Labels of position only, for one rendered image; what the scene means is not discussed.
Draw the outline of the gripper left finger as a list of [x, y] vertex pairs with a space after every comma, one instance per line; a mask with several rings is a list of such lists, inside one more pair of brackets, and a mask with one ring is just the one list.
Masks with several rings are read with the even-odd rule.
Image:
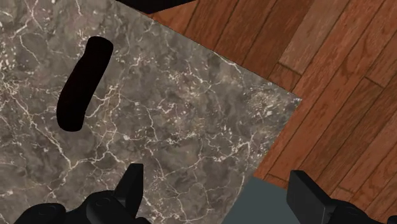
[[143, 199], [143, 164], [130, 164], [114, 190], [91, 193], [77, 208], [59, 203], [36, 204], [14, 224], [151, 224], [138, 217]]

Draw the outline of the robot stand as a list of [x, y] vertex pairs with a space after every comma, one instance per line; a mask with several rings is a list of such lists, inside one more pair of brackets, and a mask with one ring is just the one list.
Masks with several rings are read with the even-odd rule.
[[116, 0], [126, 6], [145, 14], [152, 14], [175, 6], [186, 4], [194, 0]]

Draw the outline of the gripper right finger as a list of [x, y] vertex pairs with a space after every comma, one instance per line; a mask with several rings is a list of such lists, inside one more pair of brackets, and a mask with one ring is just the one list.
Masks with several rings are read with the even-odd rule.
[[301, 170], [290, 172], [286, 201], [300, 224], [397, 224], [397, 215], [381, 223], [354, 204], [331, 198]]

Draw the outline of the black curved oblong object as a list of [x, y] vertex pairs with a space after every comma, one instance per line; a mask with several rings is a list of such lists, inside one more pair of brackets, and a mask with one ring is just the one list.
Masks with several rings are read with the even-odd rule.
[[113, 52], [113, 44], [106, 38], [92, 36], [84, 54], [76, 63], [64, 85], [57, 103], [57, 123], [62, 130], [81, 130], [85, 112]]

